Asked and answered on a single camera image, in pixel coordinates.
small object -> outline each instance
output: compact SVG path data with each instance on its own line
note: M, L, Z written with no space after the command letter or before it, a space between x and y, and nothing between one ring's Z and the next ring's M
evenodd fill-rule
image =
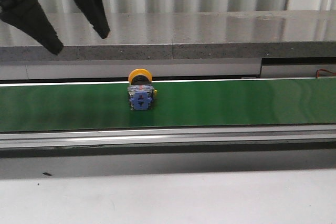
M152 86L152 74L146 69L135 69L128 76L127 88L131 110L152 108L157 91Z

gray countertop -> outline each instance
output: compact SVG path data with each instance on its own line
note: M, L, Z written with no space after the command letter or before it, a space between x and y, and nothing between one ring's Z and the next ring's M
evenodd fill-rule
M0 23L0 61L334 57L336 11L110 14L105 40L83 14L49 14L65 44L54 56Z

red wire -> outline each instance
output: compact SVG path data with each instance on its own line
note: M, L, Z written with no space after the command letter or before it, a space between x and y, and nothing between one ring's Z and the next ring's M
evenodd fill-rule
M316 78L319 78L319 77L320 77L320 71L328 72L328 73L330 73L330 74L336 76L336 73L335 73L335 72L331 72L331 71L329 71L329 70L327 70L327 69L323 69L323 68L321 68L321 69L319 69L319 70L316 71Z

green belt surface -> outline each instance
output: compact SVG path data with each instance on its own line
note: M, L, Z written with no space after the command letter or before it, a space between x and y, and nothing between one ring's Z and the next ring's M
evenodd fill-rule
M0 87L0 132L336 122L336 78L154 83L131 111L126 83Z

